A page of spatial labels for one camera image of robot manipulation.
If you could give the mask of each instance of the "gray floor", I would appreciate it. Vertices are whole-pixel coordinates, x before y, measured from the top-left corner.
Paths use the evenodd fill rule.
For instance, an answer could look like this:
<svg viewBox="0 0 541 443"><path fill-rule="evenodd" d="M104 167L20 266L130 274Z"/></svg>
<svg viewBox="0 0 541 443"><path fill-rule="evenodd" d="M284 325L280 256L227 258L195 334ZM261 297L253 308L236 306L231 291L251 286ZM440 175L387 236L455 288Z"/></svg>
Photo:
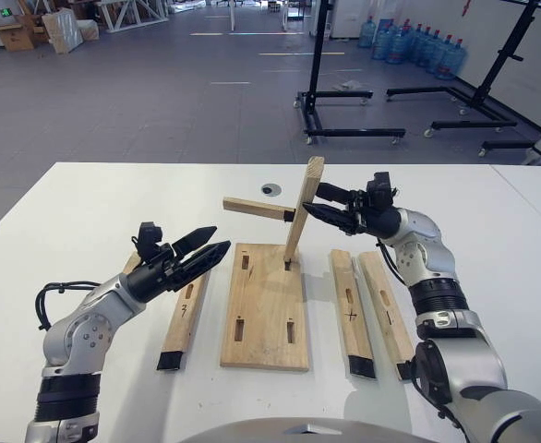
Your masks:
<svg viewBox="0 0 541 443"><path fill-rule="evenodd" d="M0 49L0 219L55 162L294 163L323 155L332 163L508 163L521 151L477 157L485 139L535 137L525 125L441 131L422 137L435 119L454 120L445 94L386 103L390 87L438 84L415 66L369 59L355 42L328 42L319 85L331 90L354 79L375 92L319 107L324 126L405 127L390 138L331 138L305 144L295 93L306 90L312 57L260 55L313 51L303 35L191 36L227 32L226 7L171 16L168 23L102 33L68 55L44 45L35 51ZM277 32L278 14L238 7L236 31ZM220 85L215 82L249 82Z"/></svg>

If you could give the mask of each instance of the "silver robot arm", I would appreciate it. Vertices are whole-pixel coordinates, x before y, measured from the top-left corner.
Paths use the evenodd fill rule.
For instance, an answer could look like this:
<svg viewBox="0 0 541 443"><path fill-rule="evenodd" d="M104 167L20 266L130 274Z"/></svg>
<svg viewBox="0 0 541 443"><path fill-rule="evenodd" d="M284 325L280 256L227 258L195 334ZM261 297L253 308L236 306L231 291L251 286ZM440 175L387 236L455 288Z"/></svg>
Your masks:
<svg viewBox="0 0 541 443"><path fill-rule="evenodd" d="M388 173L377 173L367 191L320 184L317 196L345 210L304 206L347 234L375 235L386 262L385 245L394 249L396 266L389 266L410 291L422 340L411 363L413 383L441 418L451 419L472 443L541 442L541 401L508 390L502 362L469 309L439 227L420 212L394 208L395 192Z"/></svg>
<svg viewBox="0 0 541 443"><path fill-rule="evenodd" d="M40 317L41 329L47 329L46 365L26 443L84 443L97 436L101 372L114 334L160 293L178 291L222 260L230 242L204 246L181 262L205 245L215 229L200 228L172 245L156 245L162 231L142 223L138 239L134 237L141 265L93 289L54 325Z"/></svg>

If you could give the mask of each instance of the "cardboard box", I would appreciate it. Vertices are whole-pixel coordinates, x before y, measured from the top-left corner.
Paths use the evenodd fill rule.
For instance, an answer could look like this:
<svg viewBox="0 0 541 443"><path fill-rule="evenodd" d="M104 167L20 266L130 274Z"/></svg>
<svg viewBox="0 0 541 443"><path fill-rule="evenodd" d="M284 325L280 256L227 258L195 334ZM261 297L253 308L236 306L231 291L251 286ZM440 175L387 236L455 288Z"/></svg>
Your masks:
<svg viewBox="0 0 541 443"><path fill-rule="evenodd" d="M71 9L62 8L59 12L45 14L42 22L56 53L67 54L82 44L82 34Z"/></svg>
<svg viewBox="0 0 541 443"><path fill-rule="evenodd" d="M35 48L32 29L20 23L0 26L0 40L10 52L28 51Z"/></svg>
<svg viewBox="0 0 541 443"><path fill-rule="evenodd" d="M84 42L98 40L98 24L94 20L76 20Z"/></svg>
<svg viewBox="0 0 541 443"><path fill-rule="evenodd" d="M14 17L22 26L32 29L32 39L35 43L41 44L49 42L49 34L47 34L47 30L42 24L40 15L27 14Z"/></svg>

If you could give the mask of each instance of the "white wall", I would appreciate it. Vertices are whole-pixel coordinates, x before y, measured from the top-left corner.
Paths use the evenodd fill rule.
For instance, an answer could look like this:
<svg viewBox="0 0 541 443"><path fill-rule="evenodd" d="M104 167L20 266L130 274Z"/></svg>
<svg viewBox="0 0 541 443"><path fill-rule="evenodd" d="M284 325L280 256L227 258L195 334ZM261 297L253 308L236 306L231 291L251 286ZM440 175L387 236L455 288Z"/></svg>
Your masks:
<svg viewBox="0 0 541 443"><path fill-rule="evenodd" d="M441 29L441 35L463 38L468 58L460 77L478 86L490 69L497 51L511 33L524 6L500 0L473 0L462 17L466 0L408 0L403 18ZM541 126L541 9L519 45L524 61L508 60L490 95Z"/></svg>

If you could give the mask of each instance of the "black cable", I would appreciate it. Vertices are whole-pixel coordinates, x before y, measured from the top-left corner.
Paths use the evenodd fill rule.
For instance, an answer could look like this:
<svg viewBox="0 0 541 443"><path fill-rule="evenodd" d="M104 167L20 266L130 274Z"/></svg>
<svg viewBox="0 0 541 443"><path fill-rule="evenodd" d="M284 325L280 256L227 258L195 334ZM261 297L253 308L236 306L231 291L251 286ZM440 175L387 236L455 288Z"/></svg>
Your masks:
<svg viewBox="0 0 541 443"><path fill-rule="evenodd" d="M423 399L428 401L428 403L430 403L430 405L433 408L435 408L437 411L439 411L439 413L438 413L439 418L445 418L445 417L449 418L451 420L451 422L453 423L453 426L455 426L456 428L458 428L459 430L461 430L463 432L463 436L465 437L465 441L467 441L467 443L469 443L470 440L467 437L467 434L465 434L465 429L463 429L462 424L459 423L459 421L455 418L455 415L453 415L453 413L449 410L449 408L447 408L446 406L443 406L441 404L436 404L435 402L433 402L429 397L427 397L427 395L421 389L421 387L418 386L418 381L417 381L417 377L416 377L416 356L412 357L412 360L410 362L406 362L406 363L410 363L410 379L412 380L412 386L415 387L415 389L418 391L418 393L422 396Z"/></svg>
<svg viewBox="0 0 541 443"><path fill-rule="evenodd" d="M378 242L377 242L376 246L381 251L381 255L383 256L383 259L385 260L385 264L388 265L388 268L390 268L390 271L393 274L393 276L396 279L398 279L398 281L401 284L403 284L405 286L406 283L403 281L402 276L398 272L398 267L393 262L393 259L391 258L390 253L388 252L388 248L383 244L383 242L380 239L378 239Z"/></svg>
<svg viewBox="0 0 541 443"><path fill-rule="evenodd" d="M47 317L47 311L45 309L45 295L49 291L58 291L59 293L64 293L65 291L91 291L97 286L100 286L100 283L94 281L67 281L63 283L51 282L44 285L39 293L37 293L37 298L34 301L34 308L37 313L37 318L41 322L39 326L40 330L49 330L51 323Z"/></svg>

